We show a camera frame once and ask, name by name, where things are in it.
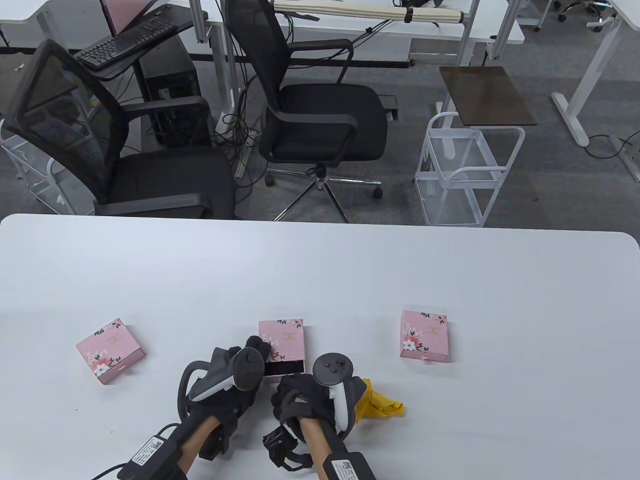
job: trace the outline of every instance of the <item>pink gift box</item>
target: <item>pink gift box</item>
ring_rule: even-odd
[[[280,381],[283,375],[307,370],[302,319],[260,321],[258,335],[271,344],[271,354],[264,366],[267,381]]]
[[[447,316],[425,312],[402,312],[400,356],[446,362],[449,357]]]
[[[108,383],[145,353],[119,318],[76,345],[93,374]]]

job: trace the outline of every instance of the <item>pink screen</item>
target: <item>pink screen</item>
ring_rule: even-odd
[[[106,5],[116,35],[144,10],[150,0],[102,0]]]

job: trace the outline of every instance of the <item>hand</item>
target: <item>hand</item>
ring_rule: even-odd
[[[329,389],[320,385],[313,375],[296,373],[280,380],[271,397],[273,415],[287,424],[299,440],[305,441],[300,419],[322,419],[335,429],[335,410]]]
[[[263,360],[267,359],[271,351],[271,345],[256,336],[249,337],[245,346],[255,348]],[[229,362],[240,350],[242,350],[240,347],[231,347],[225,353],[225,361]],[[231,387],[228,390],[220,390],[204,400],[198,402],[189,401],[189,411],[193,412],[198,410],[206,412],[211,417],[218,419],[223,426],[225,424],[234,425],[238,418],[255,402],[255,396],[261,383],[262,382],[259,381],[255,387],[247,391],[240,391],[236,387]]]

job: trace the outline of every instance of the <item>label sticker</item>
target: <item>label sticker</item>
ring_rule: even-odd
[[[138,450],[138,453],[133,456],[131,461],[140,466],[144,465],[147,460],[157,452],[158,448],[162,447],[163,443],[164,440],[153,436],[140,450]]]
[[[331,460],[331,464],[340,480],[358,480],[349,460]]]

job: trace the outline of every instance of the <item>black keyboard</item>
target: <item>black keyboard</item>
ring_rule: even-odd
[[[81,51],[76,58],[90,70],[100,70],[126,57],[133,50],[140,50],[146,45],[157,43],[160,38],[168,38],[177,32],[178,27],[159,17],[159,14],[160,12],[115,38]]]

